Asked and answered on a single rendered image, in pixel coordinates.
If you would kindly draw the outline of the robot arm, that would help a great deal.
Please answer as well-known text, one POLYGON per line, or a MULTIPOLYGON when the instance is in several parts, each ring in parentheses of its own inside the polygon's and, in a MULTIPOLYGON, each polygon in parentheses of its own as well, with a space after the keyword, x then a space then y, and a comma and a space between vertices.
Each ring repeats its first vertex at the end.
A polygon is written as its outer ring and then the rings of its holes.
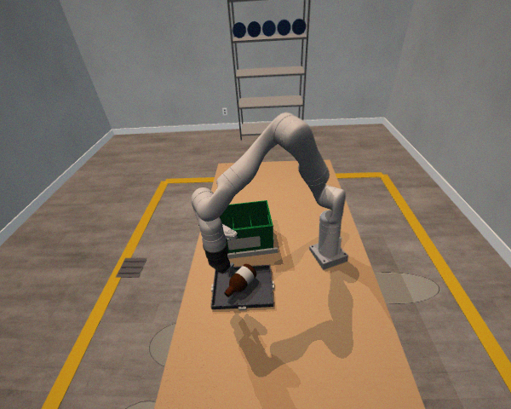
POLYGON ((206 187, 193 193, 192 207, 202 238, 207 241, 221 238, 224 231, 220 215, 234 196, 253 180, 266 154, 278 144, 299 163, 299 173, 317 204, 329 209, 319 216, 319 253, 326 257, 340 254, 345 191, 326 185, 330 172, 316 146, 310 126, 288 112, 278 115, 247 152, 218 177, 214 193, 206 187))

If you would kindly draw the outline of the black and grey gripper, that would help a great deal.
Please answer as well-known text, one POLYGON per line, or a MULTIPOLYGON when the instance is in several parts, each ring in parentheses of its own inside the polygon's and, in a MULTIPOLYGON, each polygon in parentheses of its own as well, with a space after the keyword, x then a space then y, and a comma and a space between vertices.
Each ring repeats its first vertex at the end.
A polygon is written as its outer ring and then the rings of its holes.
POLYGON ((227 257, 227 239, 236 239, 238 234, 228 226, 222 226, 224 233, 218 240, 207 241, 202 238, 203 248, 209 265, 221 274, 229 272, 229 277, 232 278, 235 275, 234 263, 230 263, 227 257))

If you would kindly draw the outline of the brown bottle with white label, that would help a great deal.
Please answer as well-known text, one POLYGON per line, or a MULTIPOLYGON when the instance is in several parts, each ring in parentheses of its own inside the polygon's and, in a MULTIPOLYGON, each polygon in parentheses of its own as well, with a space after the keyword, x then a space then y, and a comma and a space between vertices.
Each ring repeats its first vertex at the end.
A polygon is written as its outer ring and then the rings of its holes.
POLYGON ((249 264, 244 264, 229 280, 229 287, 224 292, 225 295, 230 297, 234 292, 243 291, 255 277, 255 269, 249 264))

